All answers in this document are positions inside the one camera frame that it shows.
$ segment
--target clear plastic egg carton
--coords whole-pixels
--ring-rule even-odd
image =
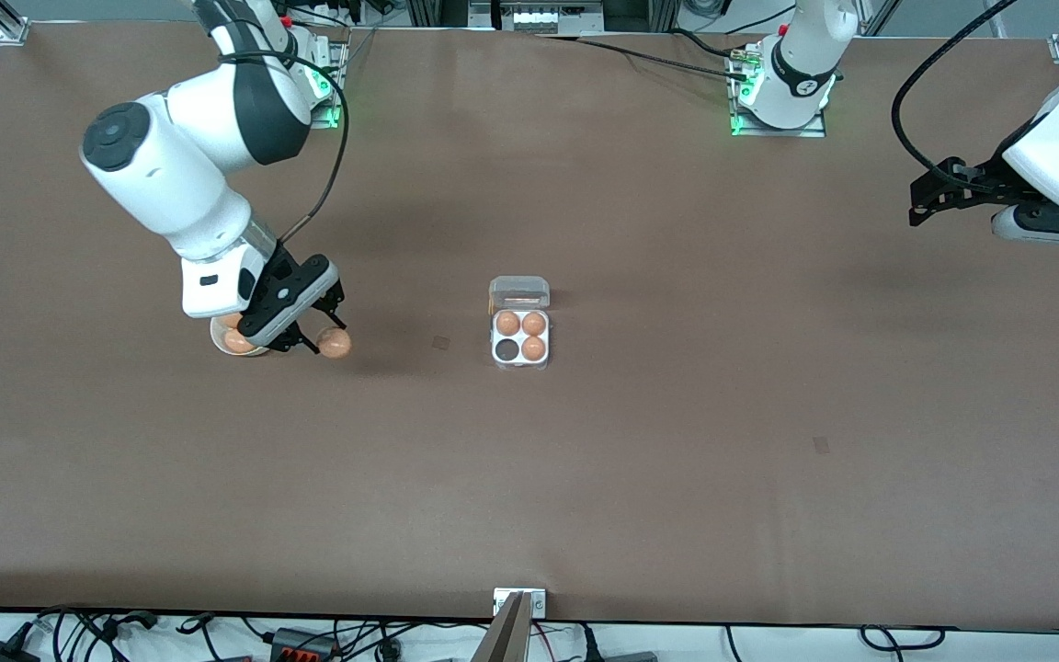
[[[488,352],[501,369],[550,363],[550,285],[540,275],[498,275],[488,285]]]

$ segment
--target brown egg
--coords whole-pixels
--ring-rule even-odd
[[[541,336],[541,333],[546,329],[546,319],[540,312],[531,312],[521,320],[521,327],[525,328],[526,334],[531,336]]]
[[[239,326],[240,319],[244,319],[243,312],[233,312],[231,315],[225,315],[220,317],[219,324],[222,324],[228,328],[235,328],[236,326]]]
[[[546,343],[541,338],[526,338],[525,343],[521,343],[521,355],[526,357],[526,360],[539,360],[546,356]]]
[[[252,352],[255,345],[248,342],[248,339],[239,335],[238,330],[234,328],[228,328],[223,332],[223,345],[228,351],[238,353],[238,355],[244,355],[244,353]]]
[[[345,358],[349,356],[349,334],[337,326],[323,328],[317,335],[317,348],[326,358]]]
[[[501,310],[501,314],[497,315],[497,333],[501,336],[517,334],[518,328],[521,328],[521,320],[518,319],[518,314],[509,312],[509,310]]]

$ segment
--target brown tabletop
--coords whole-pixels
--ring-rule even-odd
[[[795,140],[732,138],[705,76],[378,33],[290,243],[341,268],[333,363],[215,351],[77,162],[213,67],[198,26],[35,25],[0,51],[0,604],[482,616],[520,584],[555,619],[1059,627],[1059,248],[908,226],[889,106],[936,46],[854,42]],[[1058,83],[971,41],[904,121],[974,162]],[[336,146],[232,184],[282,231]],[[500,273],[554,286],[545,372],[489,364]]]

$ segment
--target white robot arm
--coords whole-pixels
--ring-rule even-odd
[[[269,0],[194,0],[193,8],[219,53],[281,55],[225,61],[106,109],[85,131],[80,161],[179,254],[185,314],[244,312],[239,330],[252,344],[312,348],[295,319],[315,306],[341,325],[337,268],[323,255],[297,264],[225,175],[299,154],[333,89],[290,56],[320,61],[324,48],[328,59],[328,41],[286,30]]]
[[[807,125],[827,103],[858,23],[854,0],[797,0],[786,30],[748,47],[759,54],[761,75],[739,104],[776,129]]]
[[[910,226],[947,209],[1003,204],[992,217],[997,235],[1059,243],[1059,88],[987,162],[967,167],[951,157],[917,178],[910,192]]]

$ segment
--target red wire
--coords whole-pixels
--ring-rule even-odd
[[[541,643],[546,647],[546,654],[550,654],[550,662],[558,662],[558,659],[554,657],[554,648],[550,646],[550,638],[546,638],[546,630],[541,629],[541,624],[534,624],[533,627],[538,628]]]

